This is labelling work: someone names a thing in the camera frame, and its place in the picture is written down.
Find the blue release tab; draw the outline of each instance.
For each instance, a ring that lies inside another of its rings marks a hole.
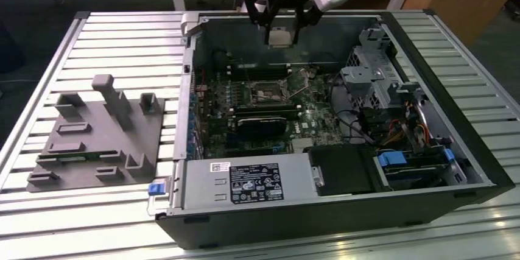
[[[380,161],[381,167],[408,163],[403,152],[384,152],[377,156],[377,159]]]
[[[148,185],[148,195],[164,195],[165,194],[165,183],[151,183]]]
[[[444,149],[444,155],[447,156],[448,161],[455,161],[455,154],[451,149]]]

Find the slotted metal surface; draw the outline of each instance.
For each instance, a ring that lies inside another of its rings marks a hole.
[[[145,184],[28,193],[27,176],[57,117],[52,104],[59,93],[67,91],[80,91],[84,100],[101,100],[89,80],[100,72],[115,75],[115,87],[125,91],[129,99],[149,91],[167,99],[157,177],[171,175],[183,65],[180,17],[176,12],[92,13],[87,20],[76,21],[51,64],[56,70],[47,91],[12,142],[0,175],[0,259],[400,259],[407,255],[421,259],[480,259],[520,252],[517,188],[428,225],[213,251],[176,247],[151,215],[153,206],[165,207],[167,198],[159,198],[151,206]],[[519,184],[516,103],[435,18],[419,12],[395,13],[395,17]],[[400,57],[399,61],[415,80],[405,59]]]

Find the motherboard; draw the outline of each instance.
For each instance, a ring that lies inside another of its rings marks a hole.
[[[313,65],[264,71],[231,54],[228,64],[196,88],[205,158],[301,153],[343,143],[328,102],[331,74]]]

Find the power supply label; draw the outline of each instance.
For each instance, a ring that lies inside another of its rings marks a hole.
[[[229,167],[233,204],[284,200],[277,164]]]

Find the barcode sticker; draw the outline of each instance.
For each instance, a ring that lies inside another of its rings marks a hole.
[[[229,171],[231,163],[227,161],[224,163],[211,163],[209,172],[227,172]]]

